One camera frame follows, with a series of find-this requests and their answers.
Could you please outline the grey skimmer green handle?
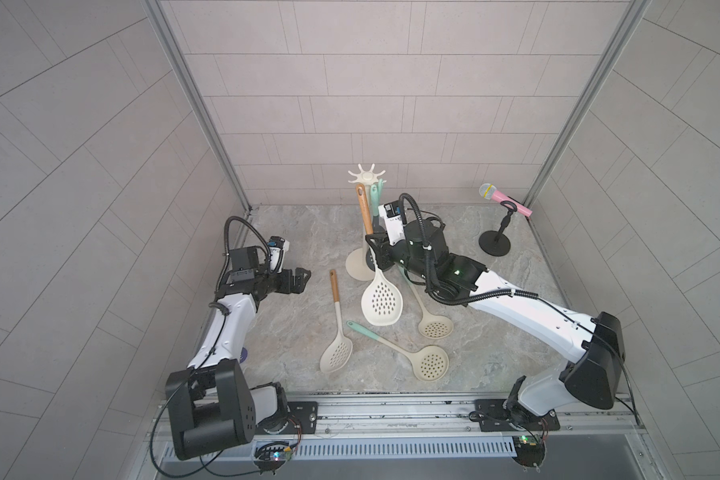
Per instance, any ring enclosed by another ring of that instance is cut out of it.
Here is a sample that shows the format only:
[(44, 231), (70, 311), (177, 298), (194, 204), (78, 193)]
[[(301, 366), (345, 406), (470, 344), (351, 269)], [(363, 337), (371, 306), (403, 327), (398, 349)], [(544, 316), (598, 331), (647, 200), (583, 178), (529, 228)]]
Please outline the grey skimmer green handle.
[(379, 215), (379, 189), (377, 183), (374, 183), (369, 187), (369, 206), (372, 217), (376, 218)]
[(383, 178), (380, 178), (372, 186), (372, 198), (376, 201), (376, 205), (374, 207), (375, 210), (377, 210), (378, 207), (382, 205), (381, 194), (383, 191), (384, 183), (385, 183), (385, 180)]

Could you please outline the cream skimmer green handle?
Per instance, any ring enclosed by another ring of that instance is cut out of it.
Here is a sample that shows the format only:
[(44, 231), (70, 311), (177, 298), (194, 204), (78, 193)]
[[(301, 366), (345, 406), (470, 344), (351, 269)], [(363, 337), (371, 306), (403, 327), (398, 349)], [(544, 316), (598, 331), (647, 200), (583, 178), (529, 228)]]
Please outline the cream skimmer green handle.
[(439, 380), (449, 369), (449, 357), (441, 347), (429, 345), (417, 352), (410, 352), (356, 322), (347, 321), (346, 325), (350, 329), (404, 355), (411, 363), (415, 377), (421, 381)]
[(419, 293), (415, 289), (410, 280), (406, 280), (407, 285), (411, 289), (419, 307), (422, 310), (422, 318), (418, 324), (418, 331), (421, 335), (429, 339), (443, 339), (452, 334), (454, 330), (453, 321), (442, 315), (432, 314), (425, 307)]

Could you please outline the cream skimmer green handle bottom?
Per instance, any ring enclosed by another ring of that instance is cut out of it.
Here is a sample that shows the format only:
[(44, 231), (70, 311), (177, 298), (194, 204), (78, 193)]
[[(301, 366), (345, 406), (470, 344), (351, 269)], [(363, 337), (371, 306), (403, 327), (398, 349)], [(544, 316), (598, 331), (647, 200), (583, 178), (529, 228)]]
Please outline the cream skimmer green handle bottom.
[(439, 380), (449, 369), (449, 357), (441, 347), (429, 345), (417, 352), (410, 352), (356, 322), (347, 321), (346, 325), (350, 329), (404, 355), (411, 363), (415, 377), (421, 381)]

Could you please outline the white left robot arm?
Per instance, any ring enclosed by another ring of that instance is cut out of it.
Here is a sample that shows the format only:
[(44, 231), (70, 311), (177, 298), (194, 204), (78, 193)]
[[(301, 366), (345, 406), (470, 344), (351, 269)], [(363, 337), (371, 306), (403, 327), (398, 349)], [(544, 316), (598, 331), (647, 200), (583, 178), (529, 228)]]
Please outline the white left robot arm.
[(289, 242), (272, 236), (269, 259), (259, 247), (234, 249), (210, 303), (212, 324), (186, 369), (169, 375), (166, 395), (173, 445), (189, 460), (252, 441), (256, 430), (288, 423), (285, 391), (278, 382), (249, 387), (240, 365), (244, 340), (260, 302), (271, 293), (300, 294), (311, 272), (284, 269)]

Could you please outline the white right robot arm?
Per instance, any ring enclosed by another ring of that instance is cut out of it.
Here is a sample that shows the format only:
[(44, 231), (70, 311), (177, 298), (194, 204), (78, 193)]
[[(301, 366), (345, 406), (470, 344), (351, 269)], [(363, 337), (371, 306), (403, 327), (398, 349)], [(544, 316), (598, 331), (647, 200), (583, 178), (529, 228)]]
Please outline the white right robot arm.
[(365, 241), (380, 270), (397, 265), (422, 278), (426, 294), (436, 302), (494, 315), (562, 355), (559, 365), (515, 381), (504, 407), (517, 422), (574, 402), (599, 410), (614, 407), (625, 360), (617, 317), (565, 309), (472, 258), (451, 253), (429, 218), (383, 233), (368, 232)]

